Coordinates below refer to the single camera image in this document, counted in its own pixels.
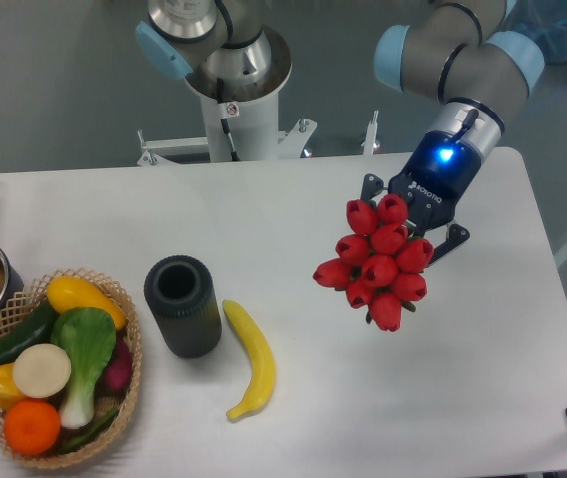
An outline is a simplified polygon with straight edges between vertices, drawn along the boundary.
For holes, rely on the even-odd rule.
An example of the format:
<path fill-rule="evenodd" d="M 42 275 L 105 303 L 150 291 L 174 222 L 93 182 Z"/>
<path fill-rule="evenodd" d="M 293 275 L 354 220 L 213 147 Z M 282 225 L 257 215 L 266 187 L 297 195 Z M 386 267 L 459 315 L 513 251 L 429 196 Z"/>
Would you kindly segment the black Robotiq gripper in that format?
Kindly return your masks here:
<path fill-rule="evenodd" d="M 390 179 L 388 191 L 408 207 L 408 220 L 433 244 L 429 265 L 466 243 L 471 234 L 455 217 L 456 206 L 482 167 L 480 154 L 471 146 L 453 141 L 442 131 L 427 133 L 402 170 Z M 385 182 L 368 173 L 364 176 L 360 199 L 372 201 L 386 190 Z"/>

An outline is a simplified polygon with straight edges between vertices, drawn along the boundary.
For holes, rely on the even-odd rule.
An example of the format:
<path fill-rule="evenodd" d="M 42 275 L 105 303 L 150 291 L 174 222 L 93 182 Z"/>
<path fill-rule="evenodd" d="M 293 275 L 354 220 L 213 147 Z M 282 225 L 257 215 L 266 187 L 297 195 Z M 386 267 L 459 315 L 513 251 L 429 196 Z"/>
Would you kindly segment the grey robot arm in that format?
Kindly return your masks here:
<path fill-rule="evenodd" d="M 245 1 L 151 1 L 135 29 L 147 59 L 198 95 L 214 162 L 299 157 L 316 129 L 300 119 L 288 131 L 278 95 L 292 68 L 286 41 Z M 408 222 L 423 235 L 439 227 L 440 259 L 468 231 L 455 210 L 538 81 L 544 57 L 528 37 L 502 25 L 510 1 L 440 1 L 421 26 L 395 25 L 373 56 L 384 85 L 436 99 L 441 111 L 401 171 L 368 176 L 361 197 L 400 195 Z"/>

